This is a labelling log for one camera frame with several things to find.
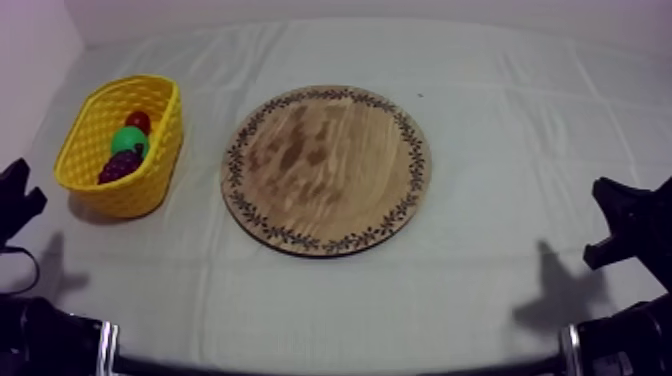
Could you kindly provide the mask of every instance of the red apple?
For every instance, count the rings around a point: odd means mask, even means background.
[[[142,133],[145,134],[145,136],[149,136],[149,132],[152,128],[151,127],[152,122],[149,120],[149,116],[142,111],[135,111],[132,114],[128,115],[125,124],[140,128],[140,130],[142,131]]]

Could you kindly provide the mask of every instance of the wooden tray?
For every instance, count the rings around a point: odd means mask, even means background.
[[[312,86],[245,119],[222,165],[222,195],[254,238],[298,256],[370,248],[415,214],[430,179],[427,141],[369,91]]]

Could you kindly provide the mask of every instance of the toy fruit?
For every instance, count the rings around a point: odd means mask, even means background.
[[[149,150],[147,136],[137,127],[123,127],[112,137],[112,155],[124,150],[133,151],[138,144],[142,145],[142,158],[144,159]]]
[[[142,111],[135,111],[128,115],[124,124],[138,127],[145,136],[149,136],[149,132],[152,129],[152,122],[149,120],[149,116]]]
[[[135,150],[122,150],[115,154],[103,167],[98,175],[98,184],[105,184],[137,170],[142,164],[143,146],[137,144]]]

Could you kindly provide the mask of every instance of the cable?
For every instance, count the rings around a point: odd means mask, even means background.
[[[32,253],[28,252],[25,248],[11,247],[11,246],[5,247],[4,249],[0,250],[0,256],[2,256],[3,254],[12,254],[12,253],[23,253],[24,255],[28,256],[28,258],[30,258],[30,260],[33,262],[33,265],[35,266],[35,275],[33,276],[33,281],[27,287],[11,292],[0,292],[0,298],[19,295],[23,294],[24,292],[30,291],[33,289],[33,287],[37,285],[37,282],[39,282],[40,280],[40,264],[37,262],[35,256],[33,256]]]

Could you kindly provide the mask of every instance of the floral border pattern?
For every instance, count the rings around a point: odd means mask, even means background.
[[[328,240],[321,243],[319,239],[310,235],[295,233],[292,229],[287,229],[284,226],[276,227],[269,224],[268,217],[261,216],[258,213],[257,207],[251,202],[247,201],[245,194],[237,188],[242,185],[243,181],[243,148],[248,145],[248,138],[254,136],[263,123],[266,115],[271,114],[279,108],[285,108],[293,103],[301,102],[307,99],[322,99],[322,100],[340,100],[349,98],[355,103],[363,103],[371,108],[378,108],[387,114],[394,117],[394,122],[399,127],[402,141],[409,146],[409,157],[411,163],[408,166],[410,179],[408,181],[410,192],[406,194],[401,201],[384,215],[381,222],[376,227],[368,227],[359,233],[351,233],[338,240]],[[260,227],[266,240],[281,240],[285,244],[299,245],[305,252],[322,250],[325,256],[336,256],[339,254],[347,254],[352,251],[357,251],[375,245],[381,238],[391,236],[395,232],[395,225],[403,223],[407,219],[408,210],[418,205],[418,194],[422,191],[425,183],[425,176],[427,168],[423,153],[421,137],[416,135],[416,131],[411,124],[409,117],[401,113],[397,107],[384,99],[376,98],[366,93],[344,89],[317,89],[312,88],[308,90],[292,92],[285,96],[273,99],[267,102],[260,110],[257,111],[247,122],[247,124],[238,132],[237,137],[229,150],[227,150],[228,161],[228,179],[227,183],[233,189],[229,194],[231,203],[239,210],[242,215],[242,220],[253,227]]]

